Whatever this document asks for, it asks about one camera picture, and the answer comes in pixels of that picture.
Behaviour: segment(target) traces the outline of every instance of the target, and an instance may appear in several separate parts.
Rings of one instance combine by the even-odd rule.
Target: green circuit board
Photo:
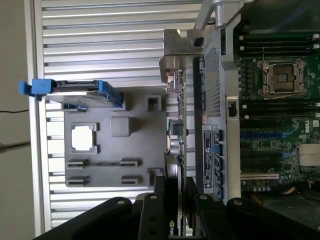
[[[281,81],[284,79],[282,82],[286,82],[290,80],[291,69],[288,71],[288,65],[285,64],[297,60],[304,63],[302,77],[305,92],[286,96],[279,94],[280,97],[274,95],[273,99],[263,96],[261,90],[266,82],[261,63],[267,61],[278,64],[282,61],[284,65],[280,67],[284,74],[279,73],[277,76]],[[314,99],[319,99],[320,102],[320,54],[294,57],[242,56],[236,57],[236,65],[239,69],[241,172],[279,174],[278,179],[242,181],[241,189],[249,192],[257,189],[270,191],[273,186],[289,186],[293,182],[320,182],[320,167],[301,166],[299,155],[301,145],[319,144],[320,148],[320,117],[316,112],[304,114],[302,111],[303,108],[308,108],[306,102]],[[277,84],[280,88],[291,86],[289,83]],[[276,100],[287,104],[288,114],[286,110],[279,113],[280,107],[269,107],[268,104]],[[255,116],[254,111],[252,115],[241,115],[242,111],[247,110],[247,103],[253,105],[262,116]],[[300,109],[300,115],[297,114],[297,109]]]

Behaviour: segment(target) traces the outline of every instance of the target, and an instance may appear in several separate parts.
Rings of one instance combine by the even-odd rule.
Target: heatsink
[[[320,144],[301,144],[299,146],[299,164],[303,167],[320,166]]]

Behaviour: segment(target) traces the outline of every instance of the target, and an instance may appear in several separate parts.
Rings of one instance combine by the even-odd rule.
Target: yellow wire
[[[283,194],[285,194],[285,195],[292,194],[295,190],[296,190],[296,188],[293,186],[292,188],[290,188],[288,191],[284,192]]]

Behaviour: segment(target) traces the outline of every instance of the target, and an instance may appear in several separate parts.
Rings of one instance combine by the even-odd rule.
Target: blue pcie slot
[[[224,162],[223,159],[217,155],[214,155],[214,166],[219,170],[222,171],[224,169]]]
[[[218,183],[220,186],[224,184],[224,175],[219,170],[214,170],[214,177],[215,182]]]
[[[219,156],[222,156],[222,144],[215,144],[213,146],[213,150],[212,150],[215,154],[218,154]]]
[[[279,139],[283,136],[282,132],[249,132],[240,134],[241,139]]]

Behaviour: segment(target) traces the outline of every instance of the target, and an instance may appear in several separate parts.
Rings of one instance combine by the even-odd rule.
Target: white wall
[[[0,111],[28,108],[18,93],[27,80],[26,32],[23,0],[0,3]],[[29,113],[0,113],[0,143],[30,139]],[[31,150],[0,153],[0,239],[34,238]]]

